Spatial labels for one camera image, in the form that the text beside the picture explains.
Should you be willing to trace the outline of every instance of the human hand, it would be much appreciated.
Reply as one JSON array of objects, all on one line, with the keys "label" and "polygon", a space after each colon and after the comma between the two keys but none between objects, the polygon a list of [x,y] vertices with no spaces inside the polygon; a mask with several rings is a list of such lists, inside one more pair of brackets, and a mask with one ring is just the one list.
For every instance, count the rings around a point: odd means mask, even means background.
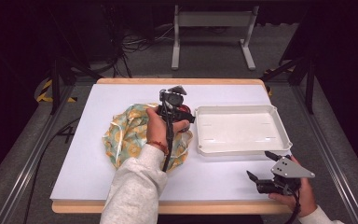
[{"label": "human hand", "polygon": [[[300,164],[298,160],[294,156],[291,157],[292,161],[297,164]],[[298,214],[299,217],[305,217],[312,212],[314,212],[317,208],[315,202],[315,196],[313,195],[312,186],[307,178],[301,178],[301,188],[299,189],[300,193],[300,204],[301,210]],[[284,203],[290,207],[292,211],[295,210],[296,200],[293,196],[285,196],[278,193],[270,193],[270,199],[276,200],[280,203]]]},{"label": "human hand", "polygon": [[[163,146],[167,146],[167,125],[164,120],[157,114],[157,108],[147,108],[146,113],[149,117],[147,122],[147,142],[160,142]],[[173,124],[173,133],[177,133],[190,125],[188,120],[184,119]]]}]

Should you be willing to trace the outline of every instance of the table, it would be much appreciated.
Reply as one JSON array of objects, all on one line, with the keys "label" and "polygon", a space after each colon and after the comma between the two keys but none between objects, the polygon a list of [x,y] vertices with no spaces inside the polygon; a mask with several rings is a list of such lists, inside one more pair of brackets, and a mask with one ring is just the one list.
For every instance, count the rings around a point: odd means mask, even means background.
[{"label": "table", "polygon": [[179,6],[175,6],[173,19],[174,43],[172,52],[172,70],[179,69],[180,39],[179,27],[198,27],[198,26],[239,26],[246,27],[246,36],[240,39],[241,48],[249,70],[255,70],[255,62],[249,50],[249,41],[255,26],[258,6],[252,11],[217,12],[217,11],[180,11]]},{"label": "table", "polygon": [[[123,112],[130,104],[158,103],[159,90],[176,85],[182,85],[187,91],[185,104],[190,108],[198,105],[270,105],[264,83],[259,79],[100,79],[89,95],[50,196],[54,212],[103,211],[115,173],[104,154],[102,142],[112,116]],[[115,93],[121,91],[126,92],[114,98]],[[195,125],[191,125],[190,131],[194,139],[187,160],[168,173],[168,185],[159,202],[160,214],[290,213],[286,205],[270,200],[266,194],[259,194],[246,175],[246,170],[250,170],[261,178],[270,178],[269,169],[275,161],[263,155],[203,157],[196,151]]]}]

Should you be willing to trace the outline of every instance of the sweater sleeve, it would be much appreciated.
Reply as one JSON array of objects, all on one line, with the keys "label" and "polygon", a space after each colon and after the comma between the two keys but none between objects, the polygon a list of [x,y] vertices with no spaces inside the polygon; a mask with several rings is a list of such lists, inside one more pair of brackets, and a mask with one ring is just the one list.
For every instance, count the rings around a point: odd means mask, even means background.
[{"label": "sweater sleeve", "polygon": [[338,220],[335,220],[335,221],[330,220],[330,218],[326,215],[324,210],[322,210],[322,208],[319,205],[318,205],[318,208],[316,208],[316,210],[313,213],[307,215],[306,217],[299,217],[298,220],[302,224],[314,224],[314,223],[340,224],[340,223],[342,223],[341,221],[338,221]]},{"label": "sweater sleeve", "polygon": [[144,145],[138,158],[117,169],[101,216],[101,223],[157,223],[158,198],[167,184],[159,166],[161,150]]}]

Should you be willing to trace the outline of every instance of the crumpled fabric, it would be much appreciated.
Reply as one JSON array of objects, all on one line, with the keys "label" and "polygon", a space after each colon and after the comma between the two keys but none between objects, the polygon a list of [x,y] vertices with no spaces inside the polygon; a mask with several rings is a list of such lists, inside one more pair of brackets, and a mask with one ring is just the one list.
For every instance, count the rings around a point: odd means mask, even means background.
[{"label": "crumpled fabric", "polygon": [[[105,153],[117,169],[130,157],[137,158],[146,144],[147,122],[149,120],[146,109],[156,107],[157,104],[131,105],[124,113],[113,116],[109,130],[103,135]],[[188,146],[193,133],[177,133],[173,138],[172,155],[167,171],[183,164],[188,154]]]}]

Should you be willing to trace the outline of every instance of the wooden table edge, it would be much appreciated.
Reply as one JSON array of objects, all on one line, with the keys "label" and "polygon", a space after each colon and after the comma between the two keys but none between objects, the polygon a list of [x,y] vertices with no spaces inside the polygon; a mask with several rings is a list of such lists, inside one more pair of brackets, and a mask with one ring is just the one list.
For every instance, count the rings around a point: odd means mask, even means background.
[{"label": "wooden table edge", "polygon": [[97,84],[262,85],[258,78],[100,78]]},{"label": "wooden table edge", "polygon": [[[104,202],[53,201],[59,214],[101,214]],[[247,202],[160,202],[158,212],[165,215],[273,215],[291,213],[289,207],[275,201]]]}]

